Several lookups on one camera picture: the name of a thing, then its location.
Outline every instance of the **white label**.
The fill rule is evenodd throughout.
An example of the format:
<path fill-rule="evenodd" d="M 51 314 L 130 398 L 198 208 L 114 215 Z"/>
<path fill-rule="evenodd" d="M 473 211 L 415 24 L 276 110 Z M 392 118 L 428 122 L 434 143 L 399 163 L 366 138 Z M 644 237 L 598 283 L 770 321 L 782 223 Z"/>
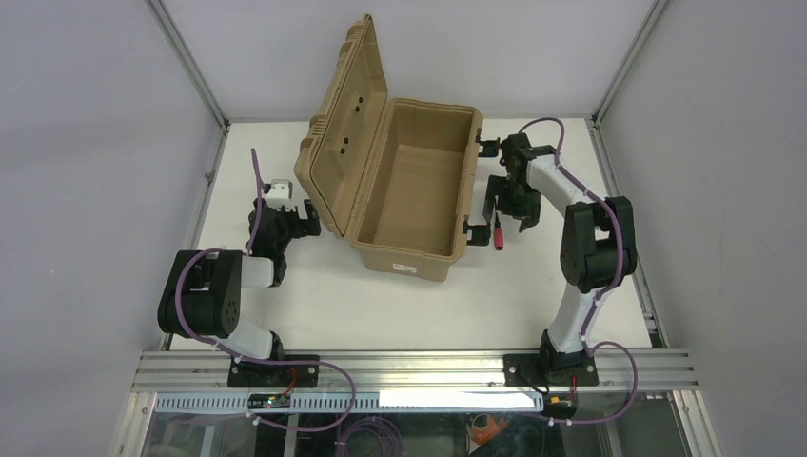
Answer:
<path fill-rule="evenodd" d="M 404 265 L 404 264 L 392 264 L 392 269 L 396 269 L 397 271 L 406 271 L 407 273 L 418 272 L 417 267 L 412 267 L 411 265 Z"/>
<path fill-rule="evenodd" d="M 471 393 L 444 390 L 381 390 L 380 407 L 461 407 L 474 409 L 542 409 L 525 393 Z"/>

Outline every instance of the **metal rail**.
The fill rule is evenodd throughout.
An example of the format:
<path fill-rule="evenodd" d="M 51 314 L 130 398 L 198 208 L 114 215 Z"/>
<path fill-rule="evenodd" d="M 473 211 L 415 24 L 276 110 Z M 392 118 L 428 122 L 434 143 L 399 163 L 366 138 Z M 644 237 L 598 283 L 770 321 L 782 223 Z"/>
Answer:
<path fill-rule="evenodd" d="M 346 369 L 361 392 L 389 388 L 449 388 L 484 391 L 520 391 L 506 387 L 502 357 L 526 350 L 475 351 L 318 351 L 321 360 Z M 639 391 L 697 390 L 698 381 L 686 350 L 633 349 L 639 369 Z M 580 392 L 627 391 L 633 380 L 624 354 L 617 349 L 597 351 L 600 385 L 579 387 Z M 226 385 L 230 358 L 215 351 L 144 352 L 132 392 L 245 391 Z M 338 372 L 322 368 L 319 386 L 310 392 L 349 391 Z M 553 387 L 567 391 L 567 387 Z M 260 391 L 273 391 L 261 388 Z"/>

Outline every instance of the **toolbox latch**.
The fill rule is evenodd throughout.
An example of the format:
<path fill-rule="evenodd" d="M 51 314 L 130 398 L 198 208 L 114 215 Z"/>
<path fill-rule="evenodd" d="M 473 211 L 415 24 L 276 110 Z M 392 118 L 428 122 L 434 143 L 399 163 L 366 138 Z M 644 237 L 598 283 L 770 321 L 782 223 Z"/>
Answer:
<path fill-rule="evenodd" d="M 468 221 L 463 222 L 463 233 L 471 232 L 471 239 L 468 246 L 487 246 L 490 244 L 490 224 L 479 224 L 477 226 L 468 225 Z"/>
<path fill-rule="evenodd" d="M 480 152 L 479 156 L 485 158 L 496 157 L 499 155 L 499 147 L 502 145 L 501 138 L 496 138 L 495 140 L 483 140 L 478 133 L 477 143 L 482 146 L 482 152 Z"/>

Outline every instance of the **orange object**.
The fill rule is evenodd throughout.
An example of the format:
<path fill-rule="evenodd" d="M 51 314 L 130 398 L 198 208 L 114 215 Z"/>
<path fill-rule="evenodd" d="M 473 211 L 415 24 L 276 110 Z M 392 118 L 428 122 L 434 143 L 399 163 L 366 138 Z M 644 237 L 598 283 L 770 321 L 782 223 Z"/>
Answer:
<path fill-rule="evenodd" d="M 487 424 L 484 427 L 476 427 L 474 423 L 476 423 L 477 419 L 480 416 L 487 416 Z M 507 419 L 503 419 L 500 422 L 496 422 L 496 418 L 494 418 L 490 414 L 481 414 L 474 418 L 474 421 L 471 423 L 471 441 L 476 443 L 479 446 L 484 445 L 488 441 L 492 440 L 494 436 L 498 435 L 502 432 L 505 428 L 507 428 Z"/>

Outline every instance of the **red connector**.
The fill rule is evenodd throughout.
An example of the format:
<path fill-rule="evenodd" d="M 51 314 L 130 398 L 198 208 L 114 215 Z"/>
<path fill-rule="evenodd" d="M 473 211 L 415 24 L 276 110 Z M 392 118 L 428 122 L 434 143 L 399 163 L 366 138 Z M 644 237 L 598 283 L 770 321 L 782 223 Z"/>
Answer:
<path fill-rule="evenodd" d="M 502 224 L 499 223 L 498 212 L 496 212 L 496 219 L 493 222 L 493 247 L 496 250 L 504 249 L 504 233 L 502 233 Z"/>

